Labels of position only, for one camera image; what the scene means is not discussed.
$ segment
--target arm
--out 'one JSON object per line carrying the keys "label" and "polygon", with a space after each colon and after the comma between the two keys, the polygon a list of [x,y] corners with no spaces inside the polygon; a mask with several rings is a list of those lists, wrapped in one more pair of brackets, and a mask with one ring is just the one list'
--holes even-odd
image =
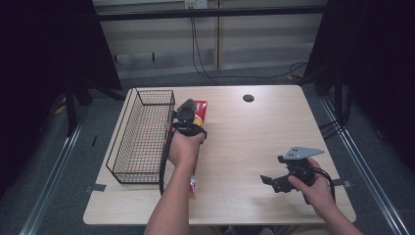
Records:
{"label": "arm", "polygon": [[186,137],[176,131],[170,145],[168,159],[174,164],[164,193],[150,217],[144,234],[189,233],[189,182],[195,167],[203,133]]}
{"label": "arm", "polygon": [[[314,159],[308,158],[308,161],[313,167],[320,168],[320,165]],[[362,234],[337,207],[332,198],[330,186],[324,176],[315,174],[315,183],[311,187],[292,175],[289,176],[288,180],[297,190],[302,191],[317,215],[326,222],[333,234]]]}

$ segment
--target table top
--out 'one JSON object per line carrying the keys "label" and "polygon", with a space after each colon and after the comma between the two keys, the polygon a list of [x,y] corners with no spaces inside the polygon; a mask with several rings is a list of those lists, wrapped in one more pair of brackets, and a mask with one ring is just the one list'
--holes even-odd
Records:
{"label": "table top", "polygon": [[[190,200],[189,222],[194,225],[323,223],[301,192],[274,193],[260,175],[287,175],[277,156],[292,146],[324,150],[313,158],[333,179],[339,178],[314,116],[300,87],[203,86],[137,88],[173,90],[178,107],[188,98],[207,101],[207,140],[199,158],[196,200]],[[252,102],[244,95],[254,96]],[[84,222],[95,225],[147,224],[161,195],[158,185],[119,184],[106,168],[107,152]],[[166,178],[172,165],[167,164]],[[343,186],[336,187],[337,205],[354,221],[355,213]]]}

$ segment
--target grommet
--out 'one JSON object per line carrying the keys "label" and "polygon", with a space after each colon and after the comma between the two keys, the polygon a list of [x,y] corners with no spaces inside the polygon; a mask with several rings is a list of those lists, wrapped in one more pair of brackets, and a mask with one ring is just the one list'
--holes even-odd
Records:
{"label": "grommet", "polygon": [[250,94],[247,94],[243,97],[243,99],[244,99],[245,102],[252,102],[254,100],[254,96],[250,95]]}

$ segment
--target red box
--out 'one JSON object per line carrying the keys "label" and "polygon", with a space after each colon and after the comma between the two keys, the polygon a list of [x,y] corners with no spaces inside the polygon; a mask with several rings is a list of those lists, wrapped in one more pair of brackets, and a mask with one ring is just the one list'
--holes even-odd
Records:
{"label": "red box", "polygon": [[[205,128],[205,116],[207,112],[208,102],[207,101],[193,101],[196,105],[195,110],[195,120],[194,124],[197,124],[203,128]],[[190,179],[190,199],[196,199],[196,182],[197,182],[197,175],[198,175],[198,162],[199,162],[199,154],[196,156],[196,164],[193,170],[191,179]]]}

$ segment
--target wire basket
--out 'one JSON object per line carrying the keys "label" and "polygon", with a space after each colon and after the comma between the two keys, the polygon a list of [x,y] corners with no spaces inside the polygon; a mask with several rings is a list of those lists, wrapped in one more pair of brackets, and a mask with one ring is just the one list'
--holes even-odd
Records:
{"label": "wire basket", "polygon": [[171,90],[131,90],[107,160],[119,183],[163,183],[166,147],[172,124],[174,94]]}

